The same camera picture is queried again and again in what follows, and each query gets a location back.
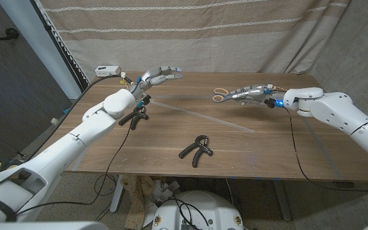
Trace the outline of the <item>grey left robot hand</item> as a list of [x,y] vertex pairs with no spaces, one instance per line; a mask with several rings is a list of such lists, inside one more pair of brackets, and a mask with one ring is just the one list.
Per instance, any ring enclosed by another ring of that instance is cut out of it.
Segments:
[[129,87],[129,92],[133,94],[136,100],[141,100],[145,97],[145,91],[152,86],[162,84],[167,80],[180,79],[182,77],[181,68],[171,66],[154,67],[145,72],[138,82],[132,84]]

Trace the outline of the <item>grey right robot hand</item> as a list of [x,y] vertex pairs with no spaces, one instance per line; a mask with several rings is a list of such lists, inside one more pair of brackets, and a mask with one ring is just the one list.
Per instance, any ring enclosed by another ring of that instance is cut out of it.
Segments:
[[241,102],[241,105],[264,105],[265,100],[283,100],[287,89],[272,84],[253,84],[230,92],[229,98]]

